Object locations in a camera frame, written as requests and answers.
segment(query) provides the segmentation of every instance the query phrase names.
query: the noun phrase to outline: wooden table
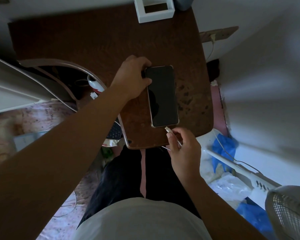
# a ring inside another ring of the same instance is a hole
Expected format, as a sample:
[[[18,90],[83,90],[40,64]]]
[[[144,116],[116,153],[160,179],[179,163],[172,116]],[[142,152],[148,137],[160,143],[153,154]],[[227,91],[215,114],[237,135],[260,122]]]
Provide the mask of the wooden table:
[[[192,9],[173,18],[139,24],[133,4],[19,20],[9,24],[17,59],[25,67],[61,65],[81,69],[109,87],[131,54],[153,66],[172,65],[179,126],[195,136],[213,127],[212,99],[199,31]],[[120,112],[131,149],[167,145],[164,128],[152,128],[146,90]]]

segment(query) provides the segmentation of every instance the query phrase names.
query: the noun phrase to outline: fan grille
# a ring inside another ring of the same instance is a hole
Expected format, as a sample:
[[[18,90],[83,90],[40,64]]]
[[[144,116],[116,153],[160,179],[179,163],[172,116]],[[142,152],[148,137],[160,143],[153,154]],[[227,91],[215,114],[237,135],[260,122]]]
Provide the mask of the fan grille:
[[[279,192],[270,192],[268,199],[267,212],[277,237],[300,240],[300,203]]]

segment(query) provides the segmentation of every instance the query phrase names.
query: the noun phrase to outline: smartphone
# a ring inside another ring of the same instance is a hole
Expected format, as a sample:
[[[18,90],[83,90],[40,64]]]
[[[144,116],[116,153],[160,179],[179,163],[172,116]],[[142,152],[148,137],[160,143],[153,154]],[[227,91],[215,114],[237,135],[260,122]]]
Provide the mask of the smartphone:
[[[160,127],[179,123],[173,67],[148,67],[145,75],[152,79],[148,86],[151,126]]]

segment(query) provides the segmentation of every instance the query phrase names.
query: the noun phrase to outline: person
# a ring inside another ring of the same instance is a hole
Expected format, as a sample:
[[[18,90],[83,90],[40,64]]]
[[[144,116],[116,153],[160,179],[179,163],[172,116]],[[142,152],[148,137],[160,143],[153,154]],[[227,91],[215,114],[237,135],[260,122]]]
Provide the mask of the person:
[[[78,113],[0,164],[0,239],[35,239],[96,157],[114,120],[151,84],[145,57],[129,56],[111,86]],[[200,176],[201,147],[187,129],[163,148],[126,147],[104,169],[74,239],[264,239]]]

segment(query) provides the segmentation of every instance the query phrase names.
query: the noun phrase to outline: gray t-shirt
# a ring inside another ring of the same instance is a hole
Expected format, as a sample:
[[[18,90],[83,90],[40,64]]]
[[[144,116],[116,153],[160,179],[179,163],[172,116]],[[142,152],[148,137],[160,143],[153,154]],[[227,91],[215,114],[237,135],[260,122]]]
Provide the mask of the gray t-shirt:
[[[79,239],[204,239],[212,240],[201,219],[164,201],[130,198],[116,202],[84,221]]]

